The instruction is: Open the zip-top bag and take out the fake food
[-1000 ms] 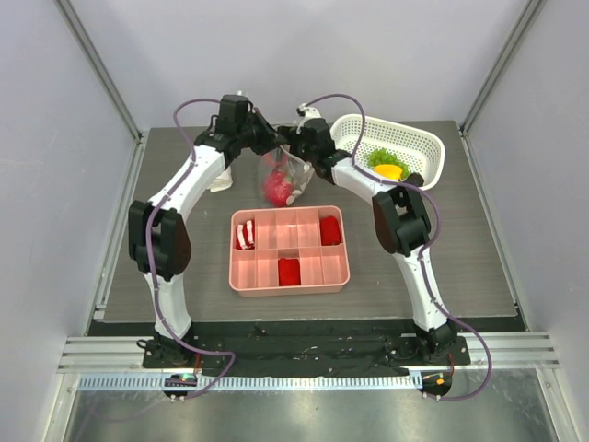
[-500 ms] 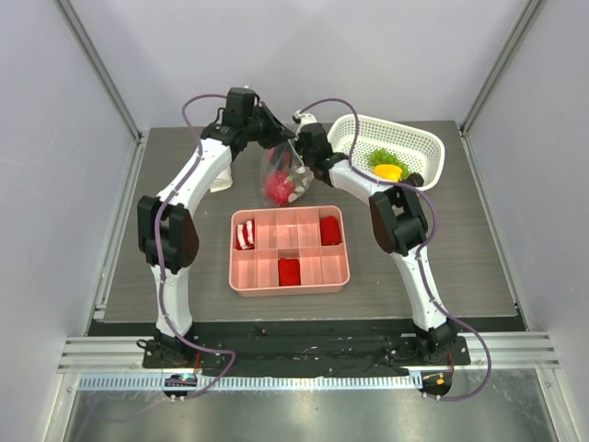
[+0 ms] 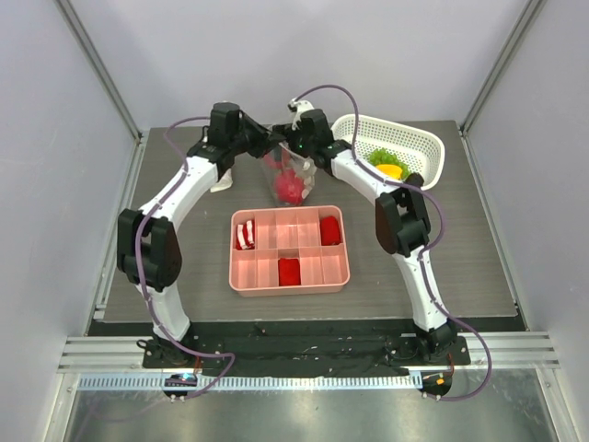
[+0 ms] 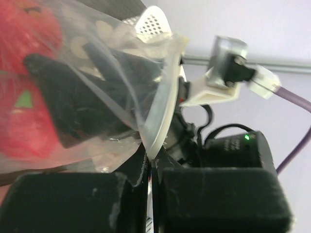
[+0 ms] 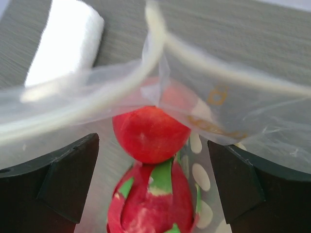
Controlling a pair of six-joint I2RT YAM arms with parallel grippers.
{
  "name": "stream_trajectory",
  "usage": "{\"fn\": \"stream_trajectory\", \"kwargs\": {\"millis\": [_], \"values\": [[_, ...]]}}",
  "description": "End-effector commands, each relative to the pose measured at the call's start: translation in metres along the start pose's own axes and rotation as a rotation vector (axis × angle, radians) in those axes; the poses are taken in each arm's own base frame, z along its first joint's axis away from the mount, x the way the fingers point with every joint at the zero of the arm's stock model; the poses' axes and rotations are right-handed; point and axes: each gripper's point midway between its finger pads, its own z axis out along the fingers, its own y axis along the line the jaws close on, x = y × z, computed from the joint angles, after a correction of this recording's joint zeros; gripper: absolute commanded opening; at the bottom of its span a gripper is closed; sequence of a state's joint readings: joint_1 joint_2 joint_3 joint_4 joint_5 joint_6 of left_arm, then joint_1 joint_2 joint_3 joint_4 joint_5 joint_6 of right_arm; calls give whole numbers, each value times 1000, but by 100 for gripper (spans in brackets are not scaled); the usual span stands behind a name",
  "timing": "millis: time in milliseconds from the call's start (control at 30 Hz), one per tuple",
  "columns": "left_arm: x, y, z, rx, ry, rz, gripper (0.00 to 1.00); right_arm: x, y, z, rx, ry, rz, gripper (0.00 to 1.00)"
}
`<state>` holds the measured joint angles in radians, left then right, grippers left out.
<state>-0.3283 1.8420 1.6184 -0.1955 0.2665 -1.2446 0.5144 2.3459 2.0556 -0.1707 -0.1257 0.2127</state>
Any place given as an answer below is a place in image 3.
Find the clear zip top bag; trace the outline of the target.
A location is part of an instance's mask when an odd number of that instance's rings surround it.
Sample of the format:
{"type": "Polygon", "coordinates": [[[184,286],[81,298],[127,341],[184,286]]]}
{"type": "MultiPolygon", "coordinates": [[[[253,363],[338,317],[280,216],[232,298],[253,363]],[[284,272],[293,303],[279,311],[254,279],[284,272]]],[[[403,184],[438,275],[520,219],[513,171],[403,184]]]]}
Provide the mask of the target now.
{"type": "Polygon", "coordinates": [[[270,150],[260,164],[277,206],[300,206],[315,187],[314,162],[293,152],[285,142],[270,150]]]}

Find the red toy strawberry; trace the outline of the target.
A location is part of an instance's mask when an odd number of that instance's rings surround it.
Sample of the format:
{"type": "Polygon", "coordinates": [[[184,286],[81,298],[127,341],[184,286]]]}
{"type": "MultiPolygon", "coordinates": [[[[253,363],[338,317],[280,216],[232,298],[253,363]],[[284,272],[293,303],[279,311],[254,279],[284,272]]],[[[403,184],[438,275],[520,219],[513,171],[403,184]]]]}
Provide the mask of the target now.
{"type": "Polygon", "coordinates": [[[304,201],[304,181],[292,169],[285,169],[276,175],[273,189],[281,204],[300,205],[304,201]]]}

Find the green toy grapes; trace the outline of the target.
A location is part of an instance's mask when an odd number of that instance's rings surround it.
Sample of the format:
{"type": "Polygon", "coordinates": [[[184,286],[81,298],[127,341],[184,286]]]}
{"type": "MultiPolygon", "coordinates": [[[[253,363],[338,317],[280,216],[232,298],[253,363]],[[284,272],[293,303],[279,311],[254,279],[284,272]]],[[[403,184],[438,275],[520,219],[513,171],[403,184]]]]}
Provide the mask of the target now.
{"type": "Polygon", "coordinates": [[[368,162],[372,166],[380,165],[394,165],[401,169],[401,173],[407,175],[409,173],[408,166],[402,162],[396,154],[387,151],[385,148],[374,150],[368,155],[368,162]]]}

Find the yellow toy pepper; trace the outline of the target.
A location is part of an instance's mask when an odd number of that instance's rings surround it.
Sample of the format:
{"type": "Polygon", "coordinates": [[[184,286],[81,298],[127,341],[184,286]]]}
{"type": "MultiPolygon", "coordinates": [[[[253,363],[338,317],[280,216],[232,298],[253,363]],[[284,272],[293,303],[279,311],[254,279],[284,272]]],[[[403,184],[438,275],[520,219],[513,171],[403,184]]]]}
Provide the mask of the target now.
{"type": "Polygon", "coordinates": [[[402,180],[403,169],[395,164],[379,164],[376,169],[394,180],[402,180]]]}

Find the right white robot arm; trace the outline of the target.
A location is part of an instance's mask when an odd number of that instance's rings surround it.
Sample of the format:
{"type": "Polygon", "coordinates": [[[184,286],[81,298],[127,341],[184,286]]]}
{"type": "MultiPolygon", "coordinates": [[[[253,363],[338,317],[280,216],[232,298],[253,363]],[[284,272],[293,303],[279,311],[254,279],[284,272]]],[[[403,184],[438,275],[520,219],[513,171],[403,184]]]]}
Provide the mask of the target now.
{"type": "Polygon", "coordinates": [[[306,100],[288,108],[294,114],[284,131],[288,145],[374,204],[377,241],[396,260],[410,296],[417,356],[428,364],[439,362],[449,351],[444,337],[447,317],[430,260],[432,227],[423,178],[413,173],[406,180],[387,179],[360,159],[354,140],[334,136],[323,110],[306,100]]]}

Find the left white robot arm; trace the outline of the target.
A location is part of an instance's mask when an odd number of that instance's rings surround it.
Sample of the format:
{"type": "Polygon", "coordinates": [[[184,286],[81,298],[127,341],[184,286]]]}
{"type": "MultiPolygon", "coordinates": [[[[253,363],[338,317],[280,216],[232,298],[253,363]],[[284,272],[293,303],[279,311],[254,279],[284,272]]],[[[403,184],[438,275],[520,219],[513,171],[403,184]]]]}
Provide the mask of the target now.
{"type": "Polygon", "coordinates": [[[234,166],[236,157],[263,157],[285,140],[231,102],[214,104],[203,122],[201,138],[189,150],[174,142],[171,128],[165,130],[165,141],[179,155],[179,170],[146,204],[122,210],[117,220],[117,267],[141,294],[153,322],[154,340],[177,367],[205,357],[196,350],[191,321],[179,296],[179,227],[234,166]]]}

